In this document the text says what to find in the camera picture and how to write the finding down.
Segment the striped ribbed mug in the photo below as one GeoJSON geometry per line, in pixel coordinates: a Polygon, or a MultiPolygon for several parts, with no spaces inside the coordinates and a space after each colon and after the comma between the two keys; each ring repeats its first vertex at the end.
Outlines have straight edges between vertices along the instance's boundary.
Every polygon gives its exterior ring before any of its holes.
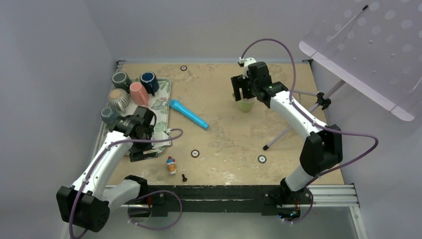
{"type": "Polygon", "coordinates": [[[120,88],[113,89],[108,95],[108,104],[111,108],[122,113],[126,112],[130,102],[129,94],[120,88]]]}

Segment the navy blue mug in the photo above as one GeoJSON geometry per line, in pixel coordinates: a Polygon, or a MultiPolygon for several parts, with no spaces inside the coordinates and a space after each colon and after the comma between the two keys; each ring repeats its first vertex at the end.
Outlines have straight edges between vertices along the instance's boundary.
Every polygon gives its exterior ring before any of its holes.
{"type": "Polygon", "coordinates": [[[155,96],[155,94],[160,89],[155,73],[151,71],[143,72],[140,75],[139,79],[144,88],[146,89],[147,93],[151,94],[152,96],[155,96]]]}

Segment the dark grey-green mug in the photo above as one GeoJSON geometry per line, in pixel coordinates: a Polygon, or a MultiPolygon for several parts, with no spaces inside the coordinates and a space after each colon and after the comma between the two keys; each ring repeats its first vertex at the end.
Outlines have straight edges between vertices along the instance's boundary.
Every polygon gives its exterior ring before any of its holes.
{"type": "Polygon", "coordinates": [[[132,80],[129,78],[129,76],[125,72],[116,72],[112,76],[112,83],[115,88],[123,89],[129,93],[132,80]]]}

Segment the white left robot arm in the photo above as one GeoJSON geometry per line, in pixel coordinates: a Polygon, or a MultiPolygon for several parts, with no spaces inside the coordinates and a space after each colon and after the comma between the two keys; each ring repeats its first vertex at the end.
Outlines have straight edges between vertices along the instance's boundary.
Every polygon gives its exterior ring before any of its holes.
{"type": "Polygon", "coordinates": [[[78,226],[99,232],[112,211],[130,200],[141,204],[148,199],[147,180],[141,177],[128,175],[110,190],[106,190],[106,185],[128,151],[142,156],[152,148],[151,122],[154,119],[156,115],[152,110],[137,107],[132,115],[111,120],[95,158],[70,187],[62,186],[56,194],[62,220],[69,224],[69,229],[78,226]]]}

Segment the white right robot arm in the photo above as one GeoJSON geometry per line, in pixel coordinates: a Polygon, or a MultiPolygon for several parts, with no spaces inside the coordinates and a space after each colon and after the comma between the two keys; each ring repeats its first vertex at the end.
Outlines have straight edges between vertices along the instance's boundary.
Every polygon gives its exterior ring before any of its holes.
{"type": "Polygon", "coordinates": [[[231,78],[235,100],[256,98],[280,114],[304,141],[298,167],[280,182],[278,197],[290,203],[318,174],[343,160],[340,129],[314,117],[284,84],[273,82],[266,63],[247,58],[240,59],[239,65],[243,73],[231,78]]]}

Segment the grey-blue mug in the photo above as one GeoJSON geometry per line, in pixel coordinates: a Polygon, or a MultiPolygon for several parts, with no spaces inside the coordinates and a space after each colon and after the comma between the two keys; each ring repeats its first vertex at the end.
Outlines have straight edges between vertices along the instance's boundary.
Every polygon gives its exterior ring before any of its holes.
{"type": "Polygon", "coordinates": [[[113,108],[106,107],[101,110],[100,115],[102,121],[105,124],[109,125],[112,124],[120,116],[120,112],[113,108]]]}

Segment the pink mug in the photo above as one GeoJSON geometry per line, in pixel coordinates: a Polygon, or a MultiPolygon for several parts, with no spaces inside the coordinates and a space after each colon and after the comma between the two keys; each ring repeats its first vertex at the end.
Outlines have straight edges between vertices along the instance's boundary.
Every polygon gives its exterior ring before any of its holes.
{"type": "Polygon", "coordinates": [[[130,85],[129,90],[135,104],[148,107],[149,95],[140,82],[133,82],[130,85]]]}

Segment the light green mug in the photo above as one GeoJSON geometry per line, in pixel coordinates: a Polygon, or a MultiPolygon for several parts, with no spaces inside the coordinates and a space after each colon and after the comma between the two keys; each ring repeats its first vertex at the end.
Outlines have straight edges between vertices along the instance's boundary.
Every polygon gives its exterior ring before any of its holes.
{"type": "Polygon", "coordinates": [[[256,98],[250,98],[246,99],[243,97],[243,94],[240,93],[240,100],[235,101],[237,108],[244,113],[247,113],[252,110],[254,103],[256,101],[256,98]]]}

